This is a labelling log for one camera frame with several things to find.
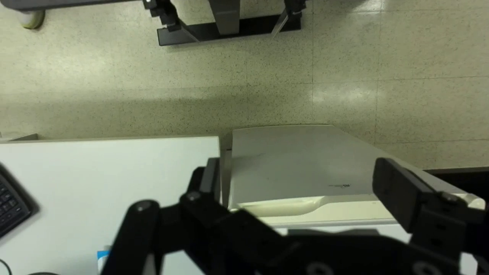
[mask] black cable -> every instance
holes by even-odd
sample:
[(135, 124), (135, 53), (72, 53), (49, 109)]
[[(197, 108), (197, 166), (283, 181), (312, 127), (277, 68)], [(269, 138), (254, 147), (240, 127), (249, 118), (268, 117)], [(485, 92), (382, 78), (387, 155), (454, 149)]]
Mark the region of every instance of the black cable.
[(0, 263), (6, 268), (6, 271), (9, 273), (9, 275), (14, 275), (14, 274), (12, 274), (12, 269), (9, 268), (8, 263), (5, 263), (2, 259), (0, 259)]

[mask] black mount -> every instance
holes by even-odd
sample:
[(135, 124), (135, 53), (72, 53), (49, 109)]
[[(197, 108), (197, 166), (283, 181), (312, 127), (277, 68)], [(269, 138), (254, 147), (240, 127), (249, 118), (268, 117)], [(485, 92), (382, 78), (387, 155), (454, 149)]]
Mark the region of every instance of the black mount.
[(103, 275), (159, 275), (164, 256), (185, 251), (211, 275), (456, 275), (471, 253), (488, 273), (489, 216), (436, 193), (394, 161), (378, 159), (373, 188), (413, 239), (408, 245), (364, 231), (294, 231), (283, 237), (246, 211), (217, 202), (219, 161), (197, 169), (170, 208), (130, 207)]
[(216, 23), (187, 27), (170, 0), (142, 4), (151, 17), (159, 17), (164, 25), (158, 31), (161, 46), (298, 31), (306, 8), (306, 0), (284, 0), (281, 16), (240, 19), (240, 0), (210, 0)]

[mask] tiled floor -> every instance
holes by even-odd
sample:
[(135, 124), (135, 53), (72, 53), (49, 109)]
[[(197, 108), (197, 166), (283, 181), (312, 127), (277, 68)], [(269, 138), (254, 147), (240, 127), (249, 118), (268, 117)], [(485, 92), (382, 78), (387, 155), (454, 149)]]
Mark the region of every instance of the tiled floor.
[[(206, 0), (174, 0), (188, 23)], [(243, 0), (243, 16), (281, 0)], [(0, 130), (54, 140), (333, 124), (423, 169), (489, 166), (488, 0), (309, 0), (304, 31), (159, 48), (138, 2), (0, 10)]]

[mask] white table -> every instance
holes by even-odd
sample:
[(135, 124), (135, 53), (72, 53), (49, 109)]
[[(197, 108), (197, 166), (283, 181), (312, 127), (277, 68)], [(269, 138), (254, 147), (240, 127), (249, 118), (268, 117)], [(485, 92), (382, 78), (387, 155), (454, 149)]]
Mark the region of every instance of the white table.
[(15, 275), (96, 274), (96, 251), (133, 202), (176, 204), (193, 170), (217, 156), (219, 138), (2, 144), (0, 163), (41, 211), (0, 240), (0, 259)]

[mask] keyboard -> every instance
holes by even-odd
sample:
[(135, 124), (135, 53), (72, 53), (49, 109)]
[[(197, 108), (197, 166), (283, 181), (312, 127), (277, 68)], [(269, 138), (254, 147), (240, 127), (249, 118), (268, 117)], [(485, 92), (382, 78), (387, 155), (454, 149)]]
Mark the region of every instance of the keyboard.
[(0, 237), (38, 211), (29, 195), (0, 164)]

